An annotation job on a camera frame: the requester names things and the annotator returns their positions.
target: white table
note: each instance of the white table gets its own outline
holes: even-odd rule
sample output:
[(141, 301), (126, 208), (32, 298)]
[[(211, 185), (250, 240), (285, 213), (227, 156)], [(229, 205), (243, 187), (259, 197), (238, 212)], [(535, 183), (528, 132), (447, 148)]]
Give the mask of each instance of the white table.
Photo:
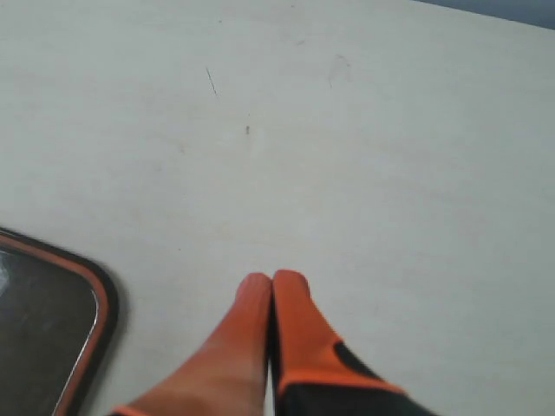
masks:
[(3, 0), (0, 127), (0, 224), (125, 289), (85, 414), (277, 268), (439, 413), (552, 413), (555, 31), (404, 0)]

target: white surface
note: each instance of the white surface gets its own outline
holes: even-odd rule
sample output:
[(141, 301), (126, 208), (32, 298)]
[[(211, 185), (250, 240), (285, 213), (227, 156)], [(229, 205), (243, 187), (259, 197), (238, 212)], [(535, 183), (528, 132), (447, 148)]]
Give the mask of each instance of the white surface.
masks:
[(400, 0), (2, 1), (0, 223), (127, 290), (87, 413), (287, 267), (436, 411), (552, 414), (554, 51)]

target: table surface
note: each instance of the table surface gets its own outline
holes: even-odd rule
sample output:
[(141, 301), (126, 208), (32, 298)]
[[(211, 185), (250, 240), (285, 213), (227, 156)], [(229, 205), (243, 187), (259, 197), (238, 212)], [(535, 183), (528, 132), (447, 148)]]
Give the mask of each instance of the table surface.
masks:
[(554, 50), (405, 0), (3, 0), (0, 225), (125, 298), (83, 413), (171, 373), (246, 273), (290, 268), (437, 412), (551, 414)]

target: scratch mark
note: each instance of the scratch mark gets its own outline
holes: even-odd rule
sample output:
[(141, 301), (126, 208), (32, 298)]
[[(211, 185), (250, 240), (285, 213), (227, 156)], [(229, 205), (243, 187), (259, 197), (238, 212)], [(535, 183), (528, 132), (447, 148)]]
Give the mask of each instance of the scratch mark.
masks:
[(208, 74), (210, 85), (212, 85), (212, 91), (214, 92), (214, 95), (216, 95), (216, 98), (218, 98), (218, 92), (216, 91), (216, 87), (214, 87), (214, 81), (212, 81), (212, 76), (210, 75), (210, 70), (208, 69), (208, 67), (206, 67), (206, 73)]

